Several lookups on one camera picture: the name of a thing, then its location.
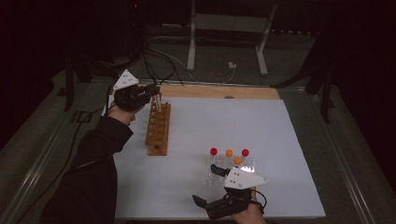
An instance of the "white plastic bracket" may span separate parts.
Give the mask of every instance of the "white plastic bracket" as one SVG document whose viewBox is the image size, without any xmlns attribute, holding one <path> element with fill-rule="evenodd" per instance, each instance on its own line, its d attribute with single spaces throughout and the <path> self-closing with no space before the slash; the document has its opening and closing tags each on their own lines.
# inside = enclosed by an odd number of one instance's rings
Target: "white plastic bracket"
<svg viewBox="0 0 396 224">
<path fill-rule="evenodd" d="M 133 86 L 134 84 L 138 84 L 139 83 L 139 79 L 137 79 L 136 77 L 134 77 L 129 71 L 128 69 L 125 69 L 125 71 L 123 71 L 123 73 L 120 75 L 119 80 L 117 80 L 116 84 L 113 87 L 114 91 L 120 90 L 120 89 L 124 89 L 130 86 Z"/>
<path fill-rule="evenodd" d="M 249 189 L 266 183 L 268 183 L 268 180 L 264 177 L 234 167 L 224 180 L 224 187 L 230 189 Z"/>
</svg>

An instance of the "dark background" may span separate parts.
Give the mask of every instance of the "dark background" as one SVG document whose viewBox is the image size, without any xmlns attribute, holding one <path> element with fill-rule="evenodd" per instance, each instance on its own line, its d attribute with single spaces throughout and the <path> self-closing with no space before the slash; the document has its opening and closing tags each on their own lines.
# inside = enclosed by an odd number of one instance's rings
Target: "dark background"
<svg viewBox="0 0 396 224">
<path fill-rule="evenodd" d="M 2 1 L 0 8 L 1 94 L 5 103 L 1 116 L 1 145 L 18 130 L 52 91 L 50 79 L 64 69 L 64 49 L 71 41 L 86 52 L 110 60 L 122 47 L 112 43 L 125 24 L 117 21 L 118 1 Z M 140 1 L 145 23 L 186 25 L 188 1 Z M 200 5 L 201 10 L 219 11 L 219 2 Z M 260 1 L 244 1 L 255 7 L 242 14 L 256 15 Z M 113 15 L 108 36 L 103 33 L 97 11 Z M 305 65 L 325 59 L 334 64 L 332 83 L 358 123 L 385 176 L 396 191 L 396 3 L 395 1 L 279 1 L 273 23 L 275 34 L 292 31 L 317 35 Z"/>
</svg>

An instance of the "person's left hand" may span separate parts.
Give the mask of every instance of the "person's left hand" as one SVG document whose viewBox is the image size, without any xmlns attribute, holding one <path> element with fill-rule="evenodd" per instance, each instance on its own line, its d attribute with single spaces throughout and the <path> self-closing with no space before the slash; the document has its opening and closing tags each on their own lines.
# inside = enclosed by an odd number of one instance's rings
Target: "person's left hand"
<svg viewBox="0 0 396 224">
<path fill-rule="evenodd" d="M 124 123 L 125 125 L 129 126 L 131 124 L 132 121 L 134 121 L 136 119 L 136 117 L 134 116 L 137 112 L 139 112 L 140 110 L 142 110 L 144 107 L 140 107 L 134 111 L 125 111 L 123 109 L 121 109 L 119 106 L 114 105 L 114 102 L 111 103 L 111 108 L 108 110 L 108 116 L 113 118 L 113 119 L 117 119 L 119 121 L 121 121 L 122 123 Z"/>
</svg>

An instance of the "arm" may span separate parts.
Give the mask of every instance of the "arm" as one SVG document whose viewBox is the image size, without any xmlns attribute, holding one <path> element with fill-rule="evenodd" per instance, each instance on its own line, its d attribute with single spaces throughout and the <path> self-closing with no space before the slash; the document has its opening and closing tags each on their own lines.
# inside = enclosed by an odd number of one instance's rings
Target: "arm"
<svg viewBox="0 0 396 224">
<path fill-rule="evenodd" d="M 256 191 L 251 191 L 251 200 L 257 202 Z M 247 210 L 231 215 L 238 224 L 266 224 L 262 212 L 257 204 L 251 203 Z"/>
<path fill-rule="evenodd" d="M 128 126 L 136 112 L 126 112 L 115 105 L 108 117 L 101 117 L 95 129 L 84 135 L 71 170 L 46 204 L 43 223 L 114 223 L 117 171 L 112 154 L 122 151 L 133 134 Z M 101 158 L 105 159 L 74 169 Z"/>
</svg>

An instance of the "white tabletop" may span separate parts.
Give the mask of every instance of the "white tabletop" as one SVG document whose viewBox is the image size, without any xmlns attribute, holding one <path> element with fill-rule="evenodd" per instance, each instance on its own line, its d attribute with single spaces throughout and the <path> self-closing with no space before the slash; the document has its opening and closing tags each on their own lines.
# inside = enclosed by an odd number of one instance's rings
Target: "white tabletop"
<svg viewBox="0 0 396 224">
<path fill-rule="evenodd" d="M 257 187 L 268 200 L 266 217 L 325 216 L 282 100 L 163 97 L 164 102 L 172 105 L 168 155 L 147 155 L 146 106 L 131 125 L 134 135 L 115 156 L 117 218 L 207 219 L 191 195 L 210 203 L 225 194 L 222 186 L 205 184 L 212 147 L 220 154 L 250 150 L 256 174 L 269 180 Z"/>
</svg>

